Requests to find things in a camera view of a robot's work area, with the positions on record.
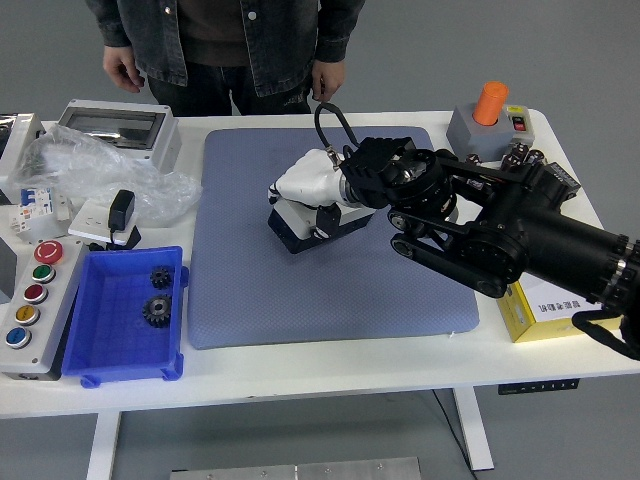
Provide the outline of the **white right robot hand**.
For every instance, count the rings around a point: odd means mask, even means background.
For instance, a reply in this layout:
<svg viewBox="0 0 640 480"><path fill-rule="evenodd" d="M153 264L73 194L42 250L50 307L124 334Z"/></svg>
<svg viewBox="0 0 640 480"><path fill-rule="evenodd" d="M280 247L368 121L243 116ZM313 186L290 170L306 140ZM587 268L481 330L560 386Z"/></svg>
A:
<svg viewBox="0 0 640 480"><path fill-rule="evenodd" d="M270 185L268 197L275 201L275 212L299 239L334 235L340 220L323 227L317 215L320 207L348 204L346 179L339 168L344 160L335 151L309 150Z"/></svg>

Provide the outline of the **person's left hand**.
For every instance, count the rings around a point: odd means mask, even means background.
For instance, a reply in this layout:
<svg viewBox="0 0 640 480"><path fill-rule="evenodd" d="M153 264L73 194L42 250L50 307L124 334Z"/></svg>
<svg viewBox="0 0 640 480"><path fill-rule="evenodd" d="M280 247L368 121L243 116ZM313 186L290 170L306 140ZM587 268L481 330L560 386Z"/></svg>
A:
<svg viewBox="0 0 640 480"><path fill-rule="evenodd" d="M342 87L346 78L345 61L315 60L312 67L312 94L318 102L329 102Z"/></svg>

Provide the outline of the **person's right hand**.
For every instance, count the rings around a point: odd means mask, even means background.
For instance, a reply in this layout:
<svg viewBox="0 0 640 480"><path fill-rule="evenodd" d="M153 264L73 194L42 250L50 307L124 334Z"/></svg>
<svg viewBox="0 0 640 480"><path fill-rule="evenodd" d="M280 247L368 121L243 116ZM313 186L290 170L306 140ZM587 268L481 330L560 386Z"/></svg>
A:
<svg viewBox="0 0 640 480"><path fill-rule="evenodd" d="M129 93L140 93L145 79L136 66L133 48L105 46L103 51L103 70L112 83Z"/></svg>

